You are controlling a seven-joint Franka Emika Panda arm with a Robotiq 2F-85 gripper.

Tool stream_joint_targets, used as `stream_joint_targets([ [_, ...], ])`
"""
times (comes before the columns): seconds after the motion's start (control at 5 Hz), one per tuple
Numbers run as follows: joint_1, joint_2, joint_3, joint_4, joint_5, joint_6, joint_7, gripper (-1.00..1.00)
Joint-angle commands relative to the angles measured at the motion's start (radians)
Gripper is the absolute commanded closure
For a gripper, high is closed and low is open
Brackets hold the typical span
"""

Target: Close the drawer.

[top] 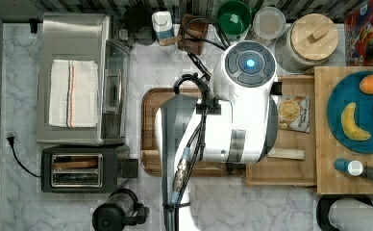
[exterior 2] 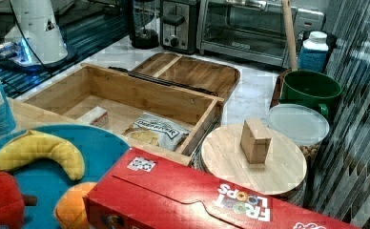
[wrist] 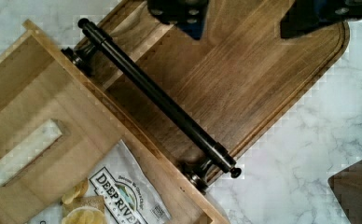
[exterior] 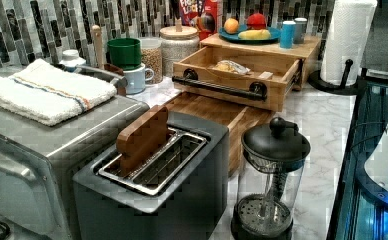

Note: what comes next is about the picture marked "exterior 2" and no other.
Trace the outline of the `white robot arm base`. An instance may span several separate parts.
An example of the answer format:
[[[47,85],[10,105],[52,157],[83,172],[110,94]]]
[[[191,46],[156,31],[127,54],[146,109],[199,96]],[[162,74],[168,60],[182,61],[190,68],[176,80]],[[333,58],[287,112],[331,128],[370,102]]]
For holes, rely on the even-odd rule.
[[[0,43],[0,56],[23,68],[54,68],[76,54],[57,25],[75,0],[9,0],[15,25]]]

